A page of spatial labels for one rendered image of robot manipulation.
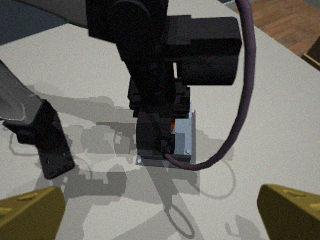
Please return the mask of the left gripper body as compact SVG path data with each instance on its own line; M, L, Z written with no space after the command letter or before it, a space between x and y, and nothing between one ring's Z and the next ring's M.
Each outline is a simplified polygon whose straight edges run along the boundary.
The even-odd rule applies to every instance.
M173 104L174 119L189 119L190 112L190 87L182 85L182 78L174 78L170 84L162 90L147 92L139 89L130 77L128 99L129 108L133 111L133 118L138 118L141 104L160 107Z

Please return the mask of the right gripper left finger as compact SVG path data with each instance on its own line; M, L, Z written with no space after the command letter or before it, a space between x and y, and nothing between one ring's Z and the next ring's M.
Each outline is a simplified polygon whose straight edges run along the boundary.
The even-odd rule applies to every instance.
M60 187L0 200L0 240L55 240L66 203Z

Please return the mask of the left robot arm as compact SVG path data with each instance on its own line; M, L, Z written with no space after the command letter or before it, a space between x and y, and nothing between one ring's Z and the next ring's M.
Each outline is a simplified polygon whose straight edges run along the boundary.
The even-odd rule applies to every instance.
M235 81L242 47L235 17L168 16L169 0L13 1L88 29L89 37L116 44L133 82L143 91L156 92L167 87L174 76L173 63L182 85L232 86ZM174 154L175 134L170 134L173 109L173 104L140 105L137 155L162 156L169 151ZM38 147L48 180L75 166L55 111L0 60L2 125L16 134L20 144Z

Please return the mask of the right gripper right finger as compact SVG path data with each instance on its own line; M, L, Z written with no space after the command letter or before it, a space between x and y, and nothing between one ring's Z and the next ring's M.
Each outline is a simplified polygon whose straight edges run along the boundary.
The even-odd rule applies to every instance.
M263 184L257 208L270 240L320 240L320 195Z

